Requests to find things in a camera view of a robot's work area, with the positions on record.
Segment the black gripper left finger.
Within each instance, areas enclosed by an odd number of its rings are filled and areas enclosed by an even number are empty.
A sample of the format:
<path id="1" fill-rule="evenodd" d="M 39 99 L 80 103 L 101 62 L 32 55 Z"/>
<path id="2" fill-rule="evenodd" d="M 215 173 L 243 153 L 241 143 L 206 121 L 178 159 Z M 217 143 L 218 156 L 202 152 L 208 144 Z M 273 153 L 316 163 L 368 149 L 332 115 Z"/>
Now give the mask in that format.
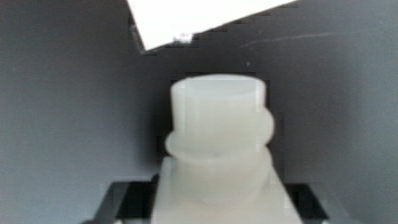
<path id="1" fill-rule="evenodd" d="M 149 224 L 156 186 L 158 176 L 149 180 L 114 182 L 87 224 Z"/>

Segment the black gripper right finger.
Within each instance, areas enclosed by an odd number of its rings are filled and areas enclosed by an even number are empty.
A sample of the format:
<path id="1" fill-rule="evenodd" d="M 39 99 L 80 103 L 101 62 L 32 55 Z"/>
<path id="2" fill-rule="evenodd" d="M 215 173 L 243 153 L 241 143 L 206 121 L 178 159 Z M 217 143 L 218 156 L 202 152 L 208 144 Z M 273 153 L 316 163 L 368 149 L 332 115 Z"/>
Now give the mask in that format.
<path id="1" fill-rule="evenodd" d="M 286 183 L 284 188 L 302 223 L 345 224 L 345 211 L 327 188 L 316 183 Z"/>

